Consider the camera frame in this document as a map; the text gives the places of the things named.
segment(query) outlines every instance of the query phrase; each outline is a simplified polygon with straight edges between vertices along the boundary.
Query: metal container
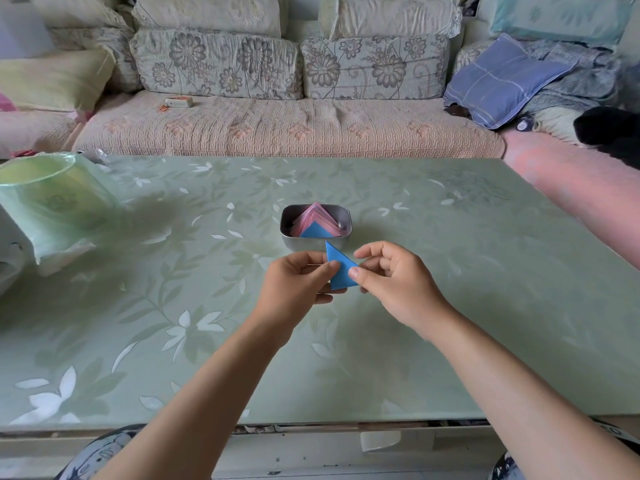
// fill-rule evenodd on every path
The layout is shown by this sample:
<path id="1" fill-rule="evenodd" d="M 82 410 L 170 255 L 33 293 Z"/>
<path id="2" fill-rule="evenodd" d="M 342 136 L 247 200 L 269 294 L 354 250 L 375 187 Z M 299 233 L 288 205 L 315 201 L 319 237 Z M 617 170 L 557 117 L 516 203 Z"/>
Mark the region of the metal container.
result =
<path id="1" fill-rule="evenodd" d="M 331 217 L 338 222 L 340 230 L 343 233 L 341 237 L 328 237 L 328 238 L 315 238 L 315 237 L 292 237 L 291 228 L 293 222 L 302 215 L 302 213 L 311 207 L 310 203 L 299 205 L 288 205 L 282 211 L 282 217 L 280 217 L 280 233 L 282 234 L 282 240 L 286 247 L 292 251 L 325 251 L 325 241 L 336 249 L 342 250 L 347 245 L 349 237 L 351 236 L 351 214 L 349 209 L 342 205 L 322 204 L 324 209 L 329 213 Z"/>

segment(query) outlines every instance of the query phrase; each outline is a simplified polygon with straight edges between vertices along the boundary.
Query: person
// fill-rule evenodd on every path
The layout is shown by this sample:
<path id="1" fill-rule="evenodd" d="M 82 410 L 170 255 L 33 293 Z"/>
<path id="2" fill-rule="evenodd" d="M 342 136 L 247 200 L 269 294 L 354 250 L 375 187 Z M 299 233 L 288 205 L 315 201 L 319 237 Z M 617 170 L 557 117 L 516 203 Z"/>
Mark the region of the person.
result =
<path id="1" fill-rule="evenodd" d="M 355 257 L 366 260 L 349 270 L 350 277 L 442 352 L 507 446 L 492 478 L 640 478 L 640 457 L 461 315 L 418 256 L 373 242 Z M 210 478 L 271 359 L 312 306 L 332 301 L 328 281 L 339 268 L 320 252 L 274 261 L 250 316 L 151 423 L 97 440 L 57 478 Z M 108 461 L 96 466 L 100 460 Z"/>

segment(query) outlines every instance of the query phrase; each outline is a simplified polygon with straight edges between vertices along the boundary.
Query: person's right hand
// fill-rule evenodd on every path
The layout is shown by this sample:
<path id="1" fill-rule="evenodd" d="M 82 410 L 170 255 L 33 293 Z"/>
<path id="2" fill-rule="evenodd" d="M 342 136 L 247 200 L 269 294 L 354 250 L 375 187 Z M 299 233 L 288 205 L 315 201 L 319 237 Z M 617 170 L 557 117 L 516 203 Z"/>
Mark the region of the person's right hand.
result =
<path id="1" fill-rule="evenodd" d="M 353 254 L 369 258 L 349 277 L 378 298 L 396 320 L 430 340 L 437 322 L 456 313 L 420 257 L 391 242 L 365 244 Z"/>

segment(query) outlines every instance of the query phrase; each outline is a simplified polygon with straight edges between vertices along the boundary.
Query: blue folded paper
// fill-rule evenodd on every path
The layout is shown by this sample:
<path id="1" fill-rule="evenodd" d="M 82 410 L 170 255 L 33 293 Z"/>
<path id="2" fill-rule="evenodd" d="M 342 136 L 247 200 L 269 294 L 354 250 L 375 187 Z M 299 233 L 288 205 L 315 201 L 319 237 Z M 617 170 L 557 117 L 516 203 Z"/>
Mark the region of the blue folded paper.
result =
<path id="1" fill-rule="evenodd" d="M 305 229 L 305 231 L 300 234 L 300 237 L 333 237 L 332 234 L 327 231 L 324 227 L 322 227 L 317 222 L 313 222 L 309 227 Z"/>
<path id="2" fill-rule="evenodd" d="M 349 270 L 357 266 L 357 264 L 334 248 L 329 242 L 326 242 L 326 258 L 328 261 L 340 261 L 340 271 L 331 278 L 332 290 L 358 286 L 358 284 L 349 277 Z"/>

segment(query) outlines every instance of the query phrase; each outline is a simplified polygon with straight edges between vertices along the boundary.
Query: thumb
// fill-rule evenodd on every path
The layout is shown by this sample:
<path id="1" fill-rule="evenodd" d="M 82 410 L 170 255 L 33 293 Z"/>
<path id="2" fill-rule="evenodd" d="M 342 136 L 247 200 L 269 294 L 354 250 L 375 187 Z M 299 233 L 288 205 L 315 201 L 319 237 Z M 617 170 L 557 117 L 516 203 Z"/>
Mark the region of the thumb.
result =
<path id="1" fill-rule="evenodd" d="M 354 266 L 349 270 L 349 277 L 376 297 L 382 292 L 385 278 L 373 271 Z"/>
<path id="2" fill-rule="evenodd" d="M 313 273 L 309 274 L 315 287 L 320 290 L 327 281 L 329 281 L 340 270 L 340 263 L 338 261 L 329 261 L 321 266 L 318 266 Z"/>

